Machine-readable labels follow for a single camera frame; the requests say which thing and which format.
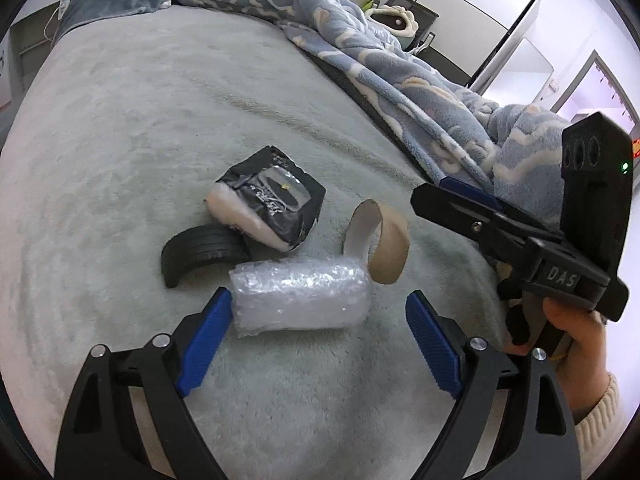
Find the right forearm cream sweater sleeve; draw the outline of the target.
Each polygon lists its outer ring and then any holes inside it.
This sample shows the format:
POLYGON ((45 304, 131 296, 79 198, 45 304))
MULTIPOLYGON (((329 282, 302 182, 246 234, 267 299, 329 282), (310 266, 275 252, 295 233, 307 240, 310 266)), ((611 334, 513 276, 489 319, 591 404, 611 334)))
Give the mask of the right forearm cream sweater sleeve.
POLYGON ((575 425, 582 478, 588 479, 608 457, 626 429, 626 412, 613 374, 605 394, 589 414, 575 425))

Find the right hand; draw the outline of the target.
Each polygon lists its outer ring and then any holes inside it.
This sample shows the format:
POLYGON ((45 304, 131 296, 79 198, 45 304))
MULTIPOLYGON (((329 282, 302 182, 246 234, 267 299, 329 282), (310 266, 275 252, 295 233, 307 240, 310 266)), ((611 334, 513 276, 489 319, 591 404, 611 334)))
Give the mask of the right hand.
POLYGON ((526 295, 525 319, 534 334, 525 344, 509 344, 506 351, 526 354, 533 349, 545 322, 563 332, 568 339, 565 352, 556 361, 555 370, 574 423, 580 424, 606 400, 605 411, 620 404, 615 377, 606 369, 606 328, 597 312, 589 312, 553 298, 526 295))

